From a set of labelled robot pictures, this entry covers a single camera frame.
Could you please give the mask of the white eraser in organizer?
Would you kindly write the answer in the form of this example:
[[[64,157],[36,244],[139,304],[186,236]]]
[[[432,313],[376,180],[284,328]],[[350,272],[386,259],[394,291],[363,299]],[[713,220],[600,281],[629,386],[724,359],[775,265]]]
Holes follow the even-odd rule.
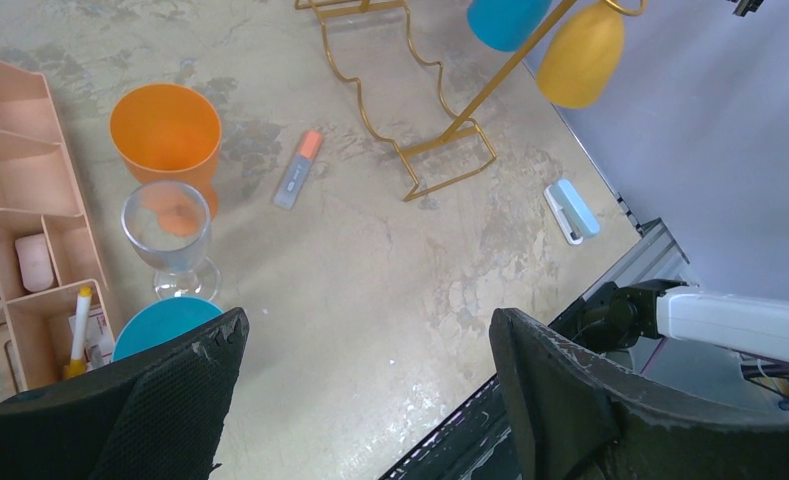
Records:
[[[44,234],[18,238],[14,246],[23,287],[30,293],[52,288],[56,280]]]

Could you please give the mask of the orange wine glass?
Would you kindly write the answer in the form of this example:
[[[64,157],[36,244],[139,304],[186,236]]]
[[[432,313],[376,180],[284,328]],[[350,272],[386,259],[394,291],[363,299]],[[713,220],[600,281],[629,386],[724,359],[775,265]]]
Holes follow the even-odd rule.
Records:
[[[219,198],[212,180],[220,159],[222,125],[204,95],[171,83],[135,88],[113,107],[109,130],[139,183],[186,183],[203,195],[210,216],[217,215]]]

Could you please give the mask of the yellow wine glass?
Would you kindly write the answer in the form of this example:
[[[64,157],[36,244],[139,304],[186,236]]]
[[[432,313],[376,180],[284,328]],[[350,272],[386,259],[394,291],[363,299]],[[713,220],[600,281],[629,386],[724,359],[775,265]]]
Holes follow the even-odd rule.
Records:
[[[536,73],[537,86],[557,106],[586,108],[608,85],[624,43],[623,15],[604,1],[588,5],[553,36]]]

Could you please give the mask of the blue wine glass rear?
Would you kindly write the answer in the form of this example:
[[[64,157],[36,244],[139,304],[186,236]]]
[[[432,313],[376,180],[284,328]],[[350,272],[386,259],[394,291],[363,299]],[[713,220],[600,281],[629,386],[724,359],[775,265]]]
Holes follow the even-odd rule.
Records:
[[[550,5],[550,0],[473,0],[466,18],[484,45],[514,52],[539,26]]]

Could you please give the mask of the blue wine glass front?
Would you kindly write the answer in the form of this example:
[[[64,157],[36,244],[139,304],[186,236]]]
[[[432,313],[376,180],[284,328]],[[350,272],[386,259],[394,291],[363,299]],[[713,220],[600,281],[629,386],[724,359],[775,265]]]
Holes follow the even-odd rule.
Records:
[[[222,313],[218,306],[198,297],[159,300],[142,309],[125,325],[117,338],[112,361],[173,340]]]

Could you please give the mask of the orange plastic file organizer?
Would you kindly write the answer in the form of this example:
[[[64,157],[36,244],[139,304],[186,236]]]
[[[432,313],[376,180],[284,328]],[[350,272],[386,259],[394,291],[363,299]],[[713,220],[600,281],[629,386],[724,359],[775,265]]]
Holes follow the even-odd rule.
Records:
[[[21,283],[16,239],[43,233],[55,285]],[[122,323],[45,77],[0,61],[0,401],[60,380],[81,287],[103,331]]]

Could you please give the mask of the blue wine glass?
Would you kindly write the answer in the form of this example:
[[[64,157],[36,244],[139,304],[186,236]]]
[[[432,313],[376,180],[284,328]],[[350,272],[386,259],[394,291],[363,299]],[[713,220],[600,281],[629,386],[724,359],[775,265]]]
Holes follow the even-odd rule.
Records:
[[[112,361],[173,340],[222,313],[218,306],[198,297],[159,300],[142,309],[125,325],[117,338]]]
[[[514,52],[539,26],[550,5],[550,0],[473,0],[466,18],[484,45]]]

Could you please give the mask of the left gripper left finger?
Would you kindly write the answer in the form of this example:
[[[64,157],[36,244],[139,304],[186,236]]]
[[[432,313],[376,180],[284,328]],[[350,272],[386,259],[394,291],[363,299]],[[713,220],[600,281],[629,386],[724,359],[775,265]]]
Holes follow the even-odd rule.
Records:
[[[236,307],[0,403],[0,479],[206,479],[249,335]]]

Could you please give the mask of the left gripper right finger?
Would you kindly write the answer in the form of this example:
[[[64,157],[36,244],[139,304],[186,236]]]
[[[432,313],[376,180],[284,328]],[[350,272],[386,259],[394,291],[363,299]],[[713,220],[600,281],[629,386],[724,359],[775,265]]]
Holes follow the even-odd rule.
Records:
[[[789,479],[789,419],[651,381],[514,308],[489,338],[526,479]]]

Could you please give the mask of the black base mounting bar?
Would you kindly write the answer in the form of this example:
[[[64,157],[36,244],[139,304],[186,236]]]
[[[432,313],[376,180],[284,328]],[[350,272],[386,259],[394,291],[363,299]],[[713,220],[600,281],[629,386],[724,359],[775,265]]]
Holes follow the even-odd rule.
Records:
[[[382,475],[384,479],[519,479],[495,376]]]

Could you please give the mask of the white yellow marker in organizer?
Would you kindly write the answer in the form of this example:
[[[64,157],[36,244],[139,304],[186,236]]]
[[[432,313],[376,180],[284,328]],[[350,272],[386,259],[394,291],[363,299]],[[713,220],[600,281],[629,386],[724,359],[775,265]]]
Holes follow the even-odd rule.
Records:
[[[84,349],[92,297],[93,290],[91,287],[84,286],[80,288],[77,296],[76,310],[74,315],[70,358],[68,363],[63,368],[64,379],[70,379],[81,375],[87,369],[87,361],[85,359]]]

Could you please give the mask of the clear wine glass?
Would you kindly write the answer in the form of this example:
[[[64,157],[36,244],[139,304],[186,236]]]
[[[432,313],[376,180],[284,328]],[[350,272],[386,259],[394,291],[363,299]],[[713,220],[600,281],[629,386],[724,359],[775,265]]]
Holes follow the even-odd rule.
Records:
[[[175,180],[144,183],[124,201],[120,222],[134,251],[153,269],[158,298],[216,299],[222,277],[208,257],[212,217],[199,190]]]

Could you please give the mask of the grey orange highlighter marker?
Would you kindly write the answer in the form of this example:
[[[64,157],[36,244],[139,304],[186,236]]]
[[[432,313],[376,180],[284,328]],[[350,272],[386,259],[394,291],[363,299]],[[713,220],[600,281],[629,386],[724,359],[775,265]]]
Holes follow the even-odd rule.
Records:
[[[309,130],[304,134],[274,195],[273,203],[277,207],[293,208],[322,143],[320,132]]]

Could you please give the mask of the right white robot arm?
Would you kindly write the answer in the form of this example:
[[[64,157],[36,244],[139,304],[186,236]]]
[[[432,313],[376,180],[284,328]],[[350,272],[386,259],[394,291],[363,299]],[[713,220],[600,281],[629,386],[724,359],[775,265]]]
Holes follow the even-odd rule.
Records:
[[[789,365],[789,301],[719,293],[676,280],[604,283],[550,327],[597,353],[641,337],[701,342]]]

